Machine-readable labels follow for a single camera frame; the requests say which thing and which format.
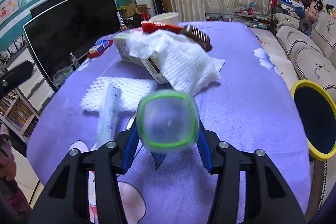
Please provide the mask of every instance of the plastic cup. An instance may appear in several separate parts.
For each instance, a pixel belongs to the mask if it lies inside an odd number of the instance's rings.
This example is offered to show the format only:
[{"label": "plastic cup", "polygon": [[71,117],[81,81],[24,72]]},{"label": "plastic cup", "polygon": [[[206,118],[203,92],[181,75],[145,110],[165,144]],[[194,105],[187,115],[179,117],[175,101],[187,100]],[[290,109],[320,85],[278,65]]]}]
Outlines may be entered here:
[{"label": "plastic cup", "polygon": [[197,142],[199,112],[187,93],[160,90],[149,94],[139,102],[136,118],[142,145],[151,152],[180,152]]}]

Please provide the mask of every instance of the cardboard box on floor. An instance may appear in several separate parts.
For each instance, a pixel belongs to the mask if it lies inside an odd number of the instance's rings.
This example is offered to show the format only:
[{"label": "cardboard box on floor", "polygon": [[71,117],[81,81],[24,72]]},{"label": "cardboard box on floor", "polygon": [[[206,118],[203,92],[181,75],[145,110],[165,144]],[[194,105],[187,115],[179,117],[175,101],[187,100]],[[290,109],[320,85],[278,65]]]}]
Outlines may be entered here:
[{"label": "cardboard box on floor", "polygon": [[134,8],[136,7],[136,2],[131,2],[125,5],[125,9],[120,10],[123,18],[129,18],[134,15]]},{"label": "cardboard box on floor", "polygon": [[150,8],[148,8],[146,4],[140,4],[134,8],[134,13],[135,14],[147,14],[149,9]]},{"label": "cardboard box on floor", "polygon": [[148,8],[146,4],[137,5],[136,2],[131,2],[129,4],[126,4],[125,9],[120,10],[120,12],[122,17],[126,19],[133,16],[134,14],[146,14],[147,10],[149,9],[150,8]]}]

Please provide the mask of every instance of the green rim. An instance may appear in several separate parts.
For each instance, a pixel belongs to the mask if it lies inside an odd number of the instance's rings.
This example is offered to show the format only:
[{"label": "green rim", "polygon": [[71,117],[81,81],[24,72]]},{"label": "green rim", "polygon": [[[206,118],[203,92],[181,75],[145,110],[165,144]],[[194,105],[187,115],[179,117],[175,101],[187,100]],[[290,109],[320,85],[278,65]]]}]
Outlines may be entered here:
[{"label": "green rim", "polygon": [[[149,103],[152,100],[156,100],[156,99],[160,99],[160,98],[164,98],[164,97],[175,97],[175,98],[180,98],[180,99],[184,99],[184,100],[188,100],[188,108],[191,115],[191,122],[192,122],[192,128],[190,131],[190,135],[189,137],[187,137],[186,139],[179,141],[179,142],[175,142],[175,143],[157,143],[157,142],[152,142],[149,140],[145,129],[144,129],[144,110],[145,110],[145,106],[147,105],[147,103]],[[144,140],[152,147],[155,148],[175,148],[175,147],[179,147],[179,146],[183,146],[186,145],[187,143],[191,142],[195,136],[196,136],[196,131],[195,131],[195,125],[196,125],[196,119],[195,119],[195,113],[193,110],[193,106],[191,104],[191,101],[189,99],[189,94],[187,93],[181,93],[181,92],[167,92],[167,93],[157,93],[157,94],[153,94],[153,95],[149,95],[146,96],[142,99],[140,107],[137,111],[137,119],[140,119],[140,123],[138,123],[138,125],[140,125],[140,129],[142,132],[142,138],[144,138]]]}]

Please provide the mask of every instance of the yellow hoop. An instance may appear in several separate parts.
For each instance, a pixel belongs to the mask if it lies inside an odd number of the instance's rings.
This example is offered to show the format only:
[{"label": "yellow hoop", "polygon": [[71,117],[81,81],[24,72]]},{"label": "yellow hoop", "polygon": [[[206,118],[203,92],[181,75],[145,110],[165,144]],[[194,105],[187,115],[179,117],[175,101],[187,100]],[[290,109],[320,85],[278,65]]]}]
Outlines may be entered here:
[{"label": "yellow hoop", "polygon": [[[331,106],[331,108],[334,112],[334,115],[336,116],[336,106],[335,106],[335,103],[334,103],[333,99],[330,97],[330,95],[321,86],[314,83],[313,81],[310,81],[310,80],[299,80],[299,81],[297,81],[291,88],[291,96],[292,96],[293,100],[294,100],[295,92],[299,88],[304,87],[304,86],[312,88],[312,89],[316,90],[317,92],[319,92],[327,100],[327,102],[329,103],[329,105]],[[308,138],[307,138],[307,142],[308,142],[308,146],[309,146],[309,154],[317,160],[328,160],[336,153],[336,143],[334,144],[334,147],[332,148],[332,150],[329,153],[325,154],[325,153],[321,153],[320,151],[318,151],[312,145],[312,143],[308,140]]]}]

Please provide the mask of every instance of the purple bedsheet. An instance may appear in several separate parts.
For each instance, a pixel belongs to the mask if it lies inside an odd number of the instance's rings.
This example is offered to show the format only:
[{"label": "purple bedsheet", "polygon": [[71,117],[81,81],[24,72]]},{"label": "purple bedsheet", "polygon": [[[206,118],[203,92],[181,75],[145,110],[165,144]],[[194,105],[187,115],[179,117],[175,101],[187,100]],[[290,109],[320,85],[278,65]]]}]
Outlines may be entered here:
[{"label": "purple bedsheet", "polygon": [[[253,54],[261,46],[244,25],[192,24],[209,35],[213,45],[209,55],[226,60],[220,72],[222,78],[195,96],[204,127],[238,150],[265,150],[305,212],[310,194],[308,145],[281,76],[261,66]],[[96,142],[98,116],[83,112],[79,103],[98,76],[152,78],[145,68],[121,61],[114,45],[87,68],[75,71],[45,108],[28,144],[28,160],[42,184],[46,184],[70,145],[82,140],[90,149]],[[125,130],[132,114],[119,113],[117,132]],[[157,170],[152,155],[142,148],[131,169],[118,180],[141,193],[146,214],[140,224],[206,223],[217,176],[203,168],[196,146],[167,155]],[[243,180],[241,172],[238,222],[244,217]]]}]

